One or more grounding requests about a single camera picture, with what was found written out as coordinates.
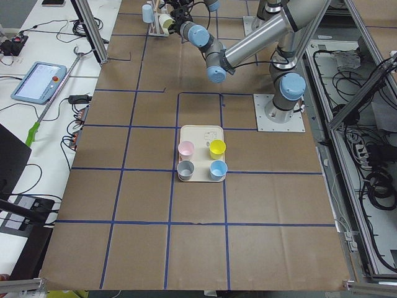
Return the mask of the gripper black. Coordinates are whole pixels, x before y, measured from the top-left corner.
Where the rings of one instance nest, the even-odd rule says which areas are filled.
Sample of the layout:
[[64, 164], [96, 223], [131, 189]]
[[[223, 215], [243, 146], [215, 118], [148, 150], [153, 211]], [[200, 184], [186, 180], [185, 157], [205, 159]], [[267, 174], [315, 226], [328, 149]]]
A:
[[189, 9], [191, 0], [172, 0], [170, 1], [170, 5], [173, 10], [170, 12], [170, 15], [175, 20], [189, 20], [191, 18]]
[[169, 34], [183, 34], [182, 25], [186, 22], [185, 19], [175, 19], [169, 26]]

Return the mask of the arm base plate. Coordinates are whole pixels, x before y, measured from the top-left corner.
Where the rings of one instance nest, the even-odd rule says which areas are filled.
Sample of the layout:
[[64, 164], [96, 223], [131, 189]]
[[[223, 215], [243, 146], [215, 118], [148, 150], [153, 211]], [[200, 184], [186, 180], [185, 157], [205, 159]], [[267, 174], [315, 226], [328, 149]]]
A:
[[290, 111], [281, 111], [273, 103], [273, 94], [253, 94], [259, 132], [305, 133], [298, 103]]
[[263, 23], [264, 21], [256, 16], [244, 16], [243, 17], [244, 35], [247, 36], [252, 31], [257, 30]]

